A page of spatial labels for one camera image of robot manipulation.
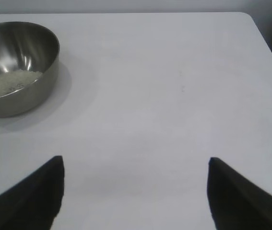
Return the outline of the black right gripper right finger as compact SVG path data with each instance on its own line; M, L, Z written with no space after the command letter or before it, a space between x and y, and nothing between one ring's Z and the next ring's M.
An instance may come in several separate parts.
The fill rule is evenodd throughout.
M272 230L272 195L219 158L209 160L207 197L218 230Z

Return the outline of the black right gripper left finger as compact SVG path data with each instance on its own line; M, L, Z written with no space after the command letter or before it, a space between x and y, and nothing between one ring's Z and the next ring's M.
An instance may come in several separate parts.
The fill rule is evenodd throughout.
M0 230L49 230L64 195L65 168L55 156L0 194Z

